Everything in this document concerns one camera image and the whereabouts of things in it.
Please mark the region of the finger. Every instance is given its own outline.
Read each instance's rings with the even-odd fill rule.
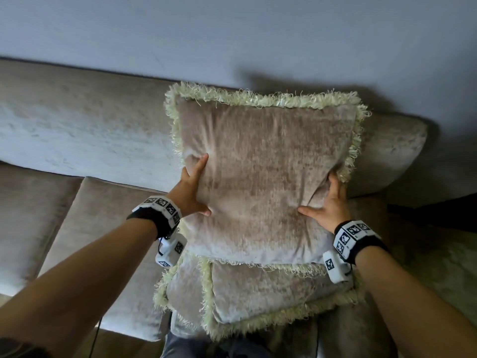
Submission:
[[[182,172],[180,174],[180,179],[183,181],[187,181],[189,179],[189,173],[187,172],[187,168],[182,168]]]
[[[191,177],[193,179],[199,179],[200,175],[202,174],[202,171],[204,170],[207,164],[207,160],[208,160],[208,153],[200,157],[200,160],[196,163],[196,165],[194,166],[194,169],[192,170]]]
[[[339,198],[340,193],[340,180],[338,179],[338,175],[335,171],[331,171],[328,175],[328,179],[330,180],[330,192],[328,192],[328,197],[332,198]]]
[[[313,207],[309,206],[300,206],[298,207],[298,212],[302,215],[311,217],[312,219],[316,219],[321,215],[321,209],[314,209]]]
[[[340,199],[346,201],[346,185],[344,184],[340,186]]]
[[[212,214],[212,211],[207,207],[207,205],[200,202],[197,203],[197,211],[205,216],[210,216]]]

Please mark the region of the pants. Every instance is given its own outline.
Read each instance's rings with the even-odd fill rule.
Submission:
[[[161,358],[205,358],[210,341],[184,339],[169,332],[165,338]],[[264,347],[246,338],[230,338],[219,345],[214,358],[273,358]]]

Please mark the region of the cable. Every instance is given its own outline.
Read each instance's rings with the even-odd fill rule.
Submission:
[[[98,322],[98,328],[96,329],[96,334],[94,335],[94,340],[92,341],[91,351],[90,351],[90,355],[89,355],[88,358],[91,358],[91,356],[92,356],[92,351],[94,350],[94,345],[96,344],[96,339],[98,338],[99,327],[101,326],[101,321],[102,320],[103,320],[103,317],[101,317],[101,319]]]

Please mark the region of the forearm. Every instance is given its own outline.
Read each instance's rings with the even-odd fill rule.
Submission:
[[[31,282],[0,309],[0,337],[71,355],[151,247],[152,221],[130,219]]]
[[[389,253],[366,247],[356,266],[405,357],[477,356],[476,328]]]

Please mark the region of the white wall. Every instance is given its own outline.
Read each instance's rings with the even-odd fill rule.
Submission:
[[[477,0],[0,0],[0,56],[263,91],[357,89],[433,122],[390,191],[477,192]]]

